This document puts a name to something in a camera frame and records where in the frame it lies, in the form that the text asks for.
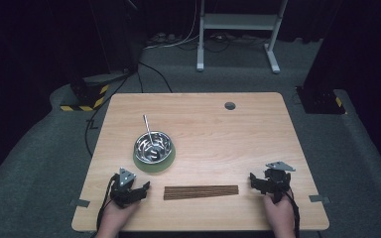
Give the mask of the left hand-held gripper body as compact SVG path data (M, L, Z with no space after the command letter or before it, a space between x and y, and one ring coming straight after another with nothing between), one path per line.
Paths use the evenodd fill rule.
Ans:
M120 168L119 173L115 175L110 197L119 207L124 208L133 203L132 185L135 178L135 174L124 168Z

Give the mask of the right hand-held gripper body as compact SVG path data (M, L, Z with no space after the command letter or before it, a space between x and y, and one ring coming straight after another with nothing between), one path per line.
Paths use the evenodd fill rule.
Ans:
M291 172L295 169L284 162L270 163L266 167L263 186L269 187L273 194L273 201L279 202L283 194L290 189Z

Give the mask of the row of brown wooden chopsticks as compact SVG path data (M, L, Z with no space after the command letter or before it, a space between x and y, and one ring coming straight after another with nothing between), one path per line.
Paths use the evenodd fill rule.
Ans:
M237 185L166 186L164 200L226 196L238 193Z

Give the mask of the person's left hand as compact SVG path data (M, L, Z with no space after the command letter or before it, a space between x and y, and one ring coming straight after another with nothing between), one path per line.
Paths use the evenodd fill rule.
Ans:
M128 220L138 209L140 203L135 202L126 208L119 208L116 203L108 201L104 205L101 223L98 228L103 231L118 231L120 232L122 228L126 225Z

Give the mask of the person's right hand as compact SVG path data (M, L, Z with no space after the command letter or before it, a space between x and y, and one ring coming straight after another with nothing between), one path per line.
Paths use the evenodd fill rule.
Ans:
M266 218L276 238L296 238L294 210L287 197L274 203L272 196L263 197Z

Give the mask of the metal bowl on green base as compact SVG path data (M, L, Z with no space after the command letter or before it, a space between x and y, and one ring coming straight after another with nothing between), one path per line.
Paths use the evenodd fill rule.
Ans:
M140 160L140 156L141 156L141 153L135 150L133 154L133 162L139 170L145 173L150 173L150 174L160 173L166 170L175 160L176 148L172 147L171 151L167 154L167 157L163 159L162 161L157 162L155 164L148 164L148 163L142 162Z

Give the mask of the grey tape piece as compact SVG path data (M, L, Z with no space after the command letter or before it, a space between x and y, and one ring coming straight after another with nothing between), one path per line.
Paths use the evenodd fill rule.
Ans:
M309 195L309 199L310 199L311 202L321 202L322 204L331 203L329 197L323 196L323 195L320 195L320 194Z
M73 207L85 207L87 208L90 204L90 201L83 199L73 199L70 201L69 205Z

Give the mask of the metal spoon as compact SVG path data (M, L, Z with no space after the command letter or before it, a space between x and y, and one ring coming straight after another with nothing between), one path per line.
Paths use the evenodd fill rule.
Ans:
M151 158L152 161L154 161L155 159L157 159L159 157L159 152L156 150L154 141L152 139L152 134L151 134L151 130L150 130L150 126L149 126L146 114L143 115L143 120L144 120L144 123L145 123L145 127L146 127L148 138L149 138L150 143L151 143L150 158Z

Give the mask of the black yellow striped stand base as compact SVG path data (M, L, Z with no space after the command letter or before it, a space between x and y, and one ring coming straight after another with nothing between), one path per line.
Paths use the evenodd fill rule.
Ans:
M83 78L75 77L70 81L61 104L62 111L93 111L104 101L109 85L107 83L87 84Z

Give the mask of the power strip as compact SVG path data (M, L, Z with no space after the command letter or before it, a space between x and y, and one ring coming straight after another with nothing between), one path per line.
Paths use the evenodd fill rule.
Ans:
M177 43L180 39L181 38L176 36L175 34L157 33L147 41L147 45L172 45L174 43Z

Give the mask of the white metal stand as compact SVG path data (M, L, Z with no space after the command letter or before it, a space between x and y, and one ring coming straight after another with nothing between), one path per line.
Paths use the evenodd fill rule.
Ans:
M199 36L196 52L196 70L204 70L204 31L205 30L248 30L270 31L271 37L264 44L264 50L272 71L280 73L280 67L274 54L274 47L289 0L280 0L279 11L275 15L252 14L216 14L206 13L205 0L200 0Z

